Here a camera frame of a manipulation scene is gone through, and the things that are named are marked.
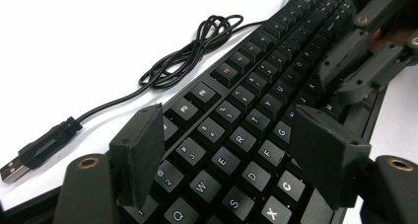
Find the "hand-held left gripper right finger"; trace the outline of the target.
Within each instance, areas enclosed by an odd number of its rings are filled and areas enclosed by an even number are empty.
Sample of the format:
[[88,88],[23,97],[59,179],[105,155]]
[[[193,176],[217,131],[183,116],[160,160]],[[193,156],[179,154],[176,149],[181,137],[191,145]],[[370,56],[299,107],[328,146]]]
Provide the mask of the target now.
[[325,112],[296,107],[290,154],[331,209],[354,206],[355,176],[370,153],[369,142]]

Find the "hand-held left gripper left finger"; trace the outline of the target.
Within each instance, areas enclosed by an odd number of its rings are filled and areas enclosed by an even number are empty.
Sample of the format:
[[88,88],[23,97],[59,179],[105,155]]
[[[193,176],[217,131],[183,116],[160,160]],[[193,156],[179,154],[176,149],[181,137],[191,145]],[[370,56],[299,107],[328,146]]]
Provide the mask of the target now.
[[164,152],[163,106],[139,110],[109,143],[111,163],[119,169],[119,205],[144,205]]

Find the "black computer keyboard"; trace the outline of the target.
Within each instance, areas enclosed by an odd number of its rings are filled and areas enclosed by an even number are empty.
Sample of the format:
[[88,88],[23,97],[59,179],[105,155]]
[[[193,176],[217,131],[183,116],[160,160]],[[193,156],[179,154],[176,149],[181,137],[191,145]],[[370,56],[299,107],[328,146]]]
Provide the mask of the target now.
[[[330,209],[305,178],[289,140],[297,106],[319,109],[364,139],[374,130],[381,94],[340,105],[317,77],[317,64],[349,32],[352,10],[353,0],[287,0],[250,31],[240,14],[212,15],[189,43],[157,60],[135,96],[173,91],[159,102],[166,155],[144,207],[122,207],[123,220],[340,224],[343,211]],[[20,180],[66,147],[85,121],[53,125],[4,166]]]

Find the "white board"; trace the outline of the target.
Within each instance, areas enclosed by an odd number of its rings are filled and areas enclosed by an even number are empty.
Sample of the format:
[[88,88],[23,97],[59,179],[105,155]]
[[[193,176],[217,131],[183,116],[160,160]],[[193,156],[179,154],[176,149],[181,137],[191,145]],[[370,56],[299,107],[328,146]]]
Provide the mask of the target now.
[[43,166],[8,185],[11,209],[61,185],[73,160],[103,153],[139,109],[172,90],[135,96],[138,79],[189,43],[212,15],[244,17],[250,31],[287,0],[0,0],[0,167],[68,117],[82,131]]

